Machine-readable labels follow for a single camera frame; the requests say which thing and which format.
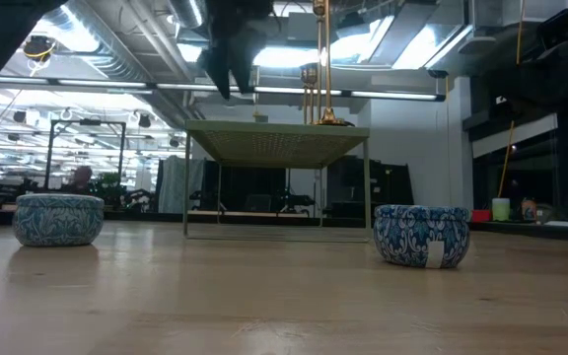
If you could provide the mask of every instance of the red object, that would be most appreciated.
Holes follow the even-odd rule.
[[[490,222],[490,210],[472,211],[472,222]]]

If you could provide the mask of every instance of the person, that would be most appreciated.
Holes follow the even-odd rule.
[[[78,167],[78,169],[74,172],[74,176],[72,176],[72,181],[69,184],[64,185],[62,190],[68,193],[89,194],[89,181],[93,174],[94,171],[91,167]]]

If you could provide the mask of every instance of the metal frame table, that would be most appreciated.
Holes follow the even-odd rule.
[[[363,144],[365,229],[371,232],[369,128],[326,125],[191,120],[185,123],[185,181],[183,234],[187,237],[189,211],[189,156],[191,138],[219,164],[217,220],[220,223],[222,167],[319,170],[319,225],[323,221],[322,170]]]

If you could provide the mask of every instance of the table leg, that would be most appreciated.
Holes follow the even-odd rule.
[[[323,168],[319,169],[319,226],[323,227]]]
[[[370,148],[368,140],[363,142],[363,175],[365,181],[365,233],[369,238],[372,230],[372,196],[370,191]]]
[[[221,224],[221,181],[223,179],[223,165],[218,164],[218,201],[216,202],[216,223]]]
[[[185,135],[185,181],[183,183],[183,235],[187,237],[187,215],[189,214],[189,132]]]

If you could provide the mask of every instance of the shelf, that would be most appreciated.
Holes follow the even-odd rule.
[[[187,132],[230,167],[321,169],[363,143],[369,128],[191,120]]]

